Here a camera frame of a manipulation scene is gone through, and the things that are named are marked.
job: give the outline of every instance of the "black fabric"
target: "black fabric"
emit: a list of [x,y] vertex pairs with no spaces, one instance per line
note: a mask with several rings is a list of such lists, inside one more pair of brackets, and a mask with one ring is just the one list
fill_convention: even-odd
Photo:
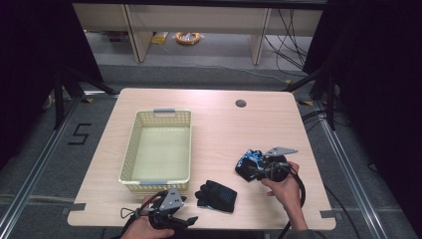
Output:
[[207,180],[199,191],[195,192],[198,207],[208,207],[224,212],[233,212],[237,192],[218,182]]

